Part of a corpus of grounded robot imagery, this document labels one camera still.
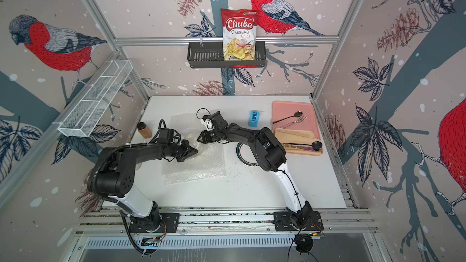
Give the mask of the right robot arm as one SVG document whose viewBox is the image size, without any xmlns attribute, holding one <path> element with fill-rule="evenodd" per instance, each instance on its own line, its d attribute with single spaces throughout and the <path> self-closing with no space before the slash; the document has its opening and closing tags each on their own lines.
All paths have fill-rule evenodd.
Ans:
<svg viewBox="0 0 466 262">
<path fill-rule="evenodd" d="M 321 231 L 310 203 L 298 192 L 286 163 L 286 152 L 272 131 L 264 127 L 247 129 L 235 123 L 227 123 L 220 112 L 204 115 L 199 118 L 206 127 L 197 141 L 209 143 L 239 143 L 247 145 L 256 159 L 256 163 L 266 172 L 274 174 L 284 197 L 286 209 L 290 214 L 292 225 L 299 230 L 310 229 Z"/>
</svg>

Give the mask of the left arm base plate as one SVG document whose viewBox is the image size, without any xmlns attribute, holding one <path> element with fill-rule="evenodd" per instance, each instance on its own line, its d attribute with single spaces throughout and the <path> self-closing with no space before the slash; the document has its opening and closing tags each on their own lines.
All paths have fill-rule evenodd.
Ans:
<svg viewBox="0 0 466 262">
<path fill-rule="evenodd" d="M 159 213 L 146 218 L 131 217 L 129 231 L 131 234 L 175 233 L 179 219 L 179 213 Z"/>
</svg>

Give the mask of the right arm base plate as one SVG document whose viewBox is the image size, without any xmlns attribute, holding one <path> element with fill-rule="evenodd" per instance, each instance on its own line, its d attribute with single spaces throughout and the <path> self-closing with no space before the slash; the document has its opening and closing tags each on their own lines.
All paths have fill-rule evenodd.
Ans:
<svg viewBox="0 0 466 262">
<path fill-rule="evenodd" d="M 320 212 L 316 211 L 313 211 L 304 218 L 298 217 L 292 212 L 274 212 L 271 223 L 278 232 L 298 230 L 321 232 L 324 230 Z"/>
</svg>

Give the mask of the dark rimmed plate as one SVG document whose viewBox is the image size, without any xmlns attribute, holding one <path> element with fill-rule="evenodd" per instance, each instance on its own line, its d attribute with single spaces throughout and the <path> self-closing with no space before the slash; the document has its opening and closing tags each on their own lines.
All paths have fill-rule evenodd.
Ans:
<svg viewBox="0 0 466 262">
<path fill-rule="evenodd" d="M 258 167 L 258 162 L 249 146 L 238 143 L 235 152 L 239 161 L 244 165 Z"/>
</svg>

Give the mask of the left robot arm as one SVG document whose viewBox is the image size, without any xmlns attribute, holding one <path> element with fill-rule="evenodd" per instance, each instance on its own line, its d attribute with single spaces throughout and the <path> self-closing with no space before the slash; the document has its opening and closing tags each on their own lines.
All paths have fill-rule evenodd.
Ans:
<svg viewBox="0 0 466 262">
<path fill-rule="evenodd" d="M 181 163 L 198 154 L 189 141 L 181 143 L 140 143 L 106 147 L 92 170 L 87 189 L 97 198 L 114 203 L 121 209 L 131 228 L 156 232 L 163 226 L 159 206 L 148 199 L 134 184 L 136 165 L 150 160 L 172 158 Z"/>
</svg>

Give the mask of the bubble wrap sheet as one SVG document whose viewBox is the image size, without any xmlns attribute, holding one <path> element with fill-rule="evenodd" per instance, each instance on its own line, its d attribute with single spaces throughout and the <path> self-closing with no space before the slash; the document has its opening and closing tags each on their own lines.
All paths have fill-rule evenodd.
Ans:
<svg viewBox="0 0 466 262">
<path fill-rule="evenodd" d="M 206 127 L 194 114 L 171 116 L 169 128 L 178 131 L 183 139 L 189 141 L 191 147 L 198 150 L 198 153 L 182 163 L 176 160 L 171 162 L 163 160 L 162 175 L 165 185 L 226 176 L 223 147 L 197 141 Z"/>
</svg>

